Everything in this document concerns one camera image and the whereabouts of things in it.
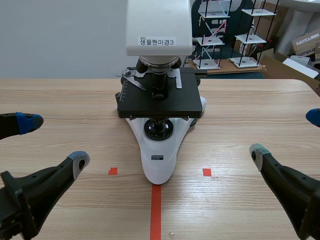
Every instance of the red tape line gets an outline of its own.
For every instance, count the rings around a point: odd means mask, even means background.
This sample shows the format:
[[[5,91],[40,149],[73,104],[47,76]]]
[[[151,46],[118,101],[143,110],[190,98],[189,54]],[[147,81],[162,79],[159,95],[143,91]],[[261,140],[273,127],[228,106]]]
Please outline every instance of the red tape line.
[[[161,185],[152,184],[150,240],[161,240]]]
[[[210,168],[203,168],[202,170],[203,170],[203,176],[204,177],[212,177]]]
[[[117,167],[112,167],[108,172],[108,175],[117,175],[117,174],[118,174],[118,168]]]

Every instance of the microscope base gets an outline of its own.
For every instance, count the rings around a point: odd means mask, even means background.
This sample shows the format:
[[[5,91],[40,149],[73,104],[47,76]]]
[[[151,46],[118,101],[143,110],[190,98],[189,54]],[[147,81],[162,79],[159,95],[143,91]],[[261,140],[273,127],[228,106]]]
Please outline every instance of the microscope base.
[[[205,111],[207,101],[201,97],[202,112]],[[126,118],[138,141],[141,152],[141,162],[146,178],[153,184],[161,185],[167,182],[174,172],[178,149],[194,118],[170,118],[173,123],[173,134],[163,141],[149,139],[144,130],[148,118]]]

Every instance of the white microscope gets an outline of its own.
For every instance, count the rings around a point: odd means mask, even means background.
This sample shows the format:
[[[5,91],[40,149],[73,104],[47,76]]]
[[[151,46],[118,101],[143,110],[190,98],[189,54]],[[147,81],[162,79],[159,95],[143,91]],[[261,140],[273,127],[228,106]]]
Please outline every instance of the white microscope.
[[[137,139],[145,176],[156,185],[171,177],[182,140],[206,108],[196,75],[207,72],[180,68],[180,56],[190,56],[192,48],[190,0],[128,0],[126,53],[139,60],[122,73],[117,111]]]

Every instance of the shelf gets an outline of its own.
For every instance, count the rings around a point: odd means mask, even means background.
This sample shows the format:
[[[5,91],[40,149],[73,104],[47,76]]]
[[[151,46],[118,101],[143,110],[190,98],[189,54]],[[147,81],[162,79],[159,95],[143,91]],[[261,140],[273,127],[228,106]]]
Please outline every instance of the shelf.
[[[193,62],[197,69],[208,69],[208,70],[220,69],[220,67],[218,67],[218,64],[212,59],[202,59],[200,68],[198,67],[200,64],[200,60],[193,60]]]
[[[235,36],[237,39],[239,39],[241,42],[244,44],[264,44],[266,43],[265,40],[262,38],[258,37],[257,35],[249,35],[248,40],[246,41],[247,34],[242,34]]]
[[[265,10],[265,9],[254,9],[253,10],[253,13],[252,13],[252,9],[242,9],[241,10],[242,12],[250,15],[250,16],[253,16],[253,17],[261,17],[261,16],[273,16],[273,15],[276,15],[275,13],[271,12],[271,11],[268,11],[268,10]]]
[[[202,11],[202,12],[199,12],[199,14],[205,19],[230,18],[230,16],[226,15],[223,11],[208,11],[207,13],[205,11],[204,12]]]
[[[198,41],[198,43],[200,44],[200,46],[217,46],[217,45],[225,45],[219,37],[213,36],[213,37],[209,37],[209,36],[205,36],[204,37],[204,41],[202,44],[202,37],[197,37],[196,40]]]
[[[241,57],[233,57],[230,58],[231,62],[238,68],[238,69],[244,69],[244,68],[256,68],[259,67],[259,64],[257,62],[253,61],[251,57],[244,56],[241,60],[241,64],[239,66]]]
[[[205,18],[208,19],[215,19],[215,18],[227,18],[228,16],[225,14],[228,12],[230,8],[231,0],[220,0],[220,1],[209,1],[208,6],[207,2],[204,1],[200,4],[198,13],[200,13],[203,17],[205,16],[206,12],[207,15]]]

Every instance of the black microscope stage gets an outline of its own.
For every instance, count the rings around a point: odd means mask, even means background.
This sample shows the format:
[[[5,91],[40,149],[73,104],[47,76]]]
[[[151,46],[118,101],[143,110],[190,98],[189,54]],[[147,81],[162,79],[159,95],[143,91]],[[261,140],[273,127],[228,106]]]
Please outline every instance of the black microscope stage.
[[[125,80],[117,101],[119,118],[201,118],[202,104],[193,69],[180,68],[182,88],[176,88],[176,78],[167,78],[168,98],[153,99],[153,74],[134,79],[142,90]]]

